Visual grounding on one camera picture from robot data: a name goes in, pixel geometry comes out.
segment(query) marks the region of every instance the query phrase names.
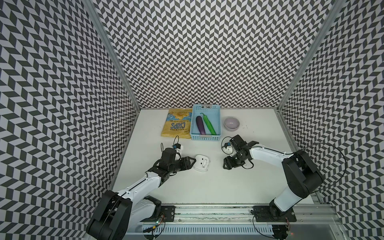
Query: purple eggplant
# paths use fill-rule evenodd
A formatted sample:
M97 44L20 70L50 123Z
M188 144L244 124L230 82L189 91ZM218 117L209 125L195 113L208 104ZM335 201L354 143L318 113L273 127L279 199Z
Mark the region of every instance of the purple eggplant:
M196 117L196 125L201 135L205 135L203 119L200 116Z

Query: chips bag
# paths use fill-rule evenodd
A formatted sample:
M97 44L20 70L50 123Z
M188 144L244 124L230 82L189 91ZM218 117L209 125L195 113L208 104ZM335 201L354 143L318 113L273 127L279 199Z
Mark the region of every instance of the chips bag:
M161 132L162 137L191 138L192 108L171 108Z

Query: chevron patterned wall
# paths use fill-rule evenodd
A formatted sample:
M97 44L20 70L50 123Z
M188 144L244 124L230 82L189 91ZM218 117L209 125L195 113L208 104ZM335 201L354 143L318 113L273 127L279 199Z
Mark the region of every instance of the chevron patterned wall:
M143 108L273 107L333 0L94 0Z
M80 0L0 9L0 239L81 237L137 112Z
M349 0L283 109L299 147L329 142L346 155L315 148L328 177L322 191L351 239L383 239L383 1Z

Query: black cable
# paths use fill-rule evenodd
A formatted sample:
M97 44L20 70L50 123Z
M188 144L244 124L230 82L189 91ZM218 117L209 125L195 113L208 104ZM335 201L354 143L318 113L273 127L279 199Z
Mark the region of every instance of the black cable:
M337 149L337 151L339 151L339 152L341 153L341 155L343 156L343 158L344 158L344 172L343 172L343 174L341 175L341 177L339 177L338 180L333 181L333 183L330 185L330 186L333 186L333 185L335 185L336 183L338 183L339 181L341 181L342 178L345 176L345 174L346 174L346 172L347 172L347 159L345 158L344 154L340 151L340 149L338 149L337 147L335 147L335 146L333 146L332 144L327 143L327 142L315 142L314 144L311 144L311 145L309 145L309 146L307 146L307 147L305 147L305 148L302 148L301 150L305 150L305 149L307 149L307 148L310 148L310 147L312 147L312 146L314 146L314 145L318 145L318 144L325 144L325 145L328 145L328 146L331 146L331 147ZM325 188L322 188L322 189L318 189L318 190L316 190L316 191L311 192L310 194L315 193L315 192L319 192L319 191L322 191L322 190L325 190L325 189L327 189L327 188L325 187Z
M157 160L157 161L153 164L153 166L156 166L160 161L161 161L161 159Z
M223 150L223 141L224 141L224 139L226 139L227 137L224 137L223 138L223 140L221 140L221 151L223 151L223 153L225 153L225 154L227 154L227 155L231 155L232 153L233 153L233 148L232 148L232 152L230 153L230 154L228 154L228 153L226 153L226 152L224 152L224 150Z
M103 222L103 225L101 225L101 228L100 228L99 234L97 235L96 240L99 240L99 236L100 236L101 230L103 229L103 226L104 226L106 220L108 219L109 215L111 214L111 212L113 211L113 209L115 209L115 206L116 206L117 203L118 203L118 199L116 199L116 202L115 202L115 204L113 205L113 207L111 208L111 210L109 211L107 217L105 218L105 220L104 220L104 222Z
M237 145L237 143L236 143L235 141L233 141L233 144L234 144L233 147L236 149L236 152L237 152L237 150L240 152L241 149L239 148L239 146Z
M251 169L251 168L253 168L255 165L253 164L253 162L251 161L251 160L249 160L249 162L252 164L252 167L250 167L250 168L245 168L243 165L241 165L244 169Z
M302 199L300 199L300 200L299 200L297 203L295 203L295 205L296 205L296 204L298 204L299 202L301 202L301 200L303 200L303 198L302 198Z
M255 227L255 223L253 222L253 219L255 218L255 215L253 215L253 218L252 218L252 224L253 224L253 227L255 228L255 230L262 236L265 236L264 234L262 234L261 232L259 232L259 230L257 230L257 228Z
M279 150L271 149L271 148L267 148L267 147L265 147L265 146L262 146L262 148L264 148L264 149L268 149L268 150L272 150L272 151L275 151L275 152L279 152L279 153L281 153L281 154L292 154L292 153L293 153L293 152L291 152L291 153L288 153L288 152L280 152Z
M164 231L164 228L166 228L166 221L165 221L165 220L164 220L164 226L163 226L163 229L161 229L161 232L159 233L159 235L157 235L157 236L155 237L155 239L158 238L158 237L160 236L160 234Z
M179 143L180 138L179 138L179 136L177 135L177 136L175 137L175 139L173 139L173 145L175 145L176 138L177 138L177 143L176 143L176 144Z
M124 195L126 195L127 194L127 192L125 192L125 193L123 193L120 197L122 198Z

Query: green vegetable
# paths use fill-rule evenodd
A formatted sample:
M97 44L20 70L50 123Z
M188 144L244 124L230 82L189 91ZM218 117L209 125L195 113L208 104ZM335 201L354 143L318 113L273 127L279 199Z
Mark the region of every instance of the green vegetable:
M204 119L204 122L205 124L207 125L209 131L211 132L212 135L216 135L216 132L212 126L212 123L209 121L208 117L204 114L204 113L200 113L200 114L203 114L203 119Z

